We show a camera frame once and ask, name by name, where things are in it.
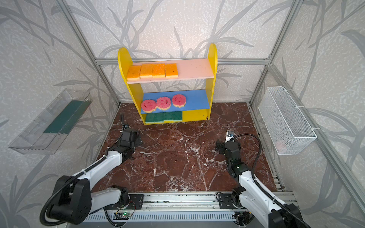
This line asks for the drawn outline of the green sponge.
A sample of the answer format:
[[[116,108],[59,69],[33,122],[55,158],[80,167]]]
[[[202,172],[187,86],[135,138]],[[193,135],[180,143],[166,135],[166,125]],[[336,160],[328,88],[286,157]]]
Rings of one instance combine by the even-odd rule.
[[[183,113],[182,111],[172,112],[173,122],[182,122]]]
[[[156,113],[154,116],[154,123],[164,123],[164,113]]]
[[[173,112],[166,112],[163,114],[163,121],[169,122],[174,120],[174,113]]]
[[[150,114],[146,115],[145,122],[147,124],[152,124],[155,121],[156,121],[156,114],[155,113],[150,113]]]

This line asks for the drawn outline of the pink smiley sponge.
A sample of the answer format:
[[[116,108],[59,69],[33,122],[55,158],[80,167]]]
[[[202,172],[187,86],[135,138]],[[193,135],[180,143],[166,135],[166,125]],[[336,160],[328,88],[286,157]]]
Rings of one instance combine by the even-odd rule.
[[[182,94],[174,95],[172,98],[172,104],[174,107],[182,108],[186,105],[186,97]]]
[[[141,109],[145,112],[145,113],[152,113],[157,109],[157,104],[156,101],[154,100],[144,100],[141,103]]]
[[[168,110],[171,107],[171,99],[168,97],[160,97],[156,100],[156,107],[159,110]]]

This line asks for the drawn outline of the orange sponge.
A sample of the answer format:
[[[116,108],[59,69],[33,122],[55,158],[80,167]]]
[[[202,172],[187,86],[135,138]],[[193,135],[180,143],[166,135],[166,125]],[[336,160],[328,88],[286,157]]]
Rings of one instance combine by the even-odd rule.
[[[177,64],[165,64],[165,77],[166,78],[178,78]]]
[[[140,79],[141,66],[131,66],[127,72],[128,81],[136,81]]]
[[[165,78],[165,64],[154,64],[152,77],[153,78]]]
[[[140,78],[152,78],[153,77],[153,64],[143,64],[140,70]]]

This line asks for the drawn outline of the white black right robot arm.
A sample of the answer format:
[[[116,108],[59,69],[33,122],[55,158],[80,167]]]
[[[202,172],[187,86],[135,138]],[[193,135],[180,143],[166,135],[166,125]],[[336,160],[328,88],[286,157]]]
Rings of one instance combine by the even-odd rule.
[[[241,160],[241,143],[237,141],[241,136],[251,136],[259,144],[259,151],[251,168]],[[234,207],[247,209],[265,228],[310,227],[296,205],[281,200],[256,177],[254,171],[262,152],[262,144],[257,136],[235,135],[233,131],[227,131],[225,142],[216,141],[215,151],[225,156],[227,172],[240,185],[232,191]]]

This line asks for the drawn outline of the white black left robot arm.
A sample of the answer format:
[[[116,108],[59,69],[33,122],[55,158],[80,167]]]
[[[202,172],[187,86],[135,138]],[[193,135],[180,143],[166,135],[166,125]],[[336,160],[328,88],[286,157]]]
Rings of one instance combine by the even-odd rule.
[[[40,212],[41,224],[49,227],[63,223],[78,225],[89,214],[109,205],[128,205],[130,198],[124,187],[113,186],[99,192],[92,189],[111,170],[131,158],[142,144],[140,131],[124,129],[106,155],[73,176],[60,177]]]

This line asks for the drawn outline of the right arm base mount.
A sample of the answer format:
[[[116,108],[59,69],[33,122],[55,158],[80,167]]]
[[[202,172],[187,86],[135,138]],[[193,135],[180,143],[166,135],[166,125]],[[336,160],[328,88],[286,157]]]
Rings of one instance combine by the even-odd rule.
[[[234,210],[234,209],[243,209],[243,206],[241,205],[236,205],[233,201],[232,195],[228,194],[228,193],[222,193],[222,192],[217,192],[216,195],[216,200],[219,203],[219,207],[220,209],[230,209],[230,210]]]

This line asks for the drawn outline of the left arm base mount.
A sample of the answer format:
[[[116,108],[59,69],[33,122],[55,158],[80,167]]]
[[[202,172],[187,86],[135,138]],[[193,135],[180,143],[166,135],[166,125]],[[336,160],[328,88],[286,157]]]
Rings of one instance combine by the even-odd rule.
[[[129,202],[117,203],[114,205],[114,209],[116,210],[141,210],[144,202],[143,194],[130,194]]]

